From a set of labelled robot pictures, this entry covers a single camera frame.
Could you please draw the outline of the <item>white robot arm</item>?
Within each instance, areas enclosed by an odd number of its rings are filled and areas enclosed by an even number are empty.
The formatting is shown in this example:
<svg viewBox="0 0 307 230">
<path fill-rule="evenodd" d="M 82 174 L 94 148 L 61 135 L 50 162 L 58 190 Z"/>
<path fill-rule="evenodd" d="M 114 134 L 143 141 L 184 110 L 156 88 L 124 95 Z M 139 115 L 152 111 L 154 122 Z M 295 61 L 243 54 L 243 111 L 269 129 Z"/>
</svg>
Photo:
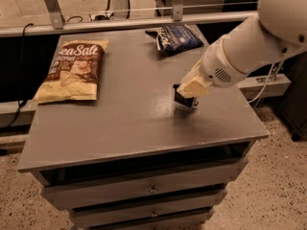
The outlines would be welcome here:
<svg viewBox="0 0 307 230">
<path fill-rule="evenodd" d="M 180 81 L 178 94 L 198 98 L 307 49 L 307 0 L 258 0 L 257 14 L 221 36 Z"/>
</svg>

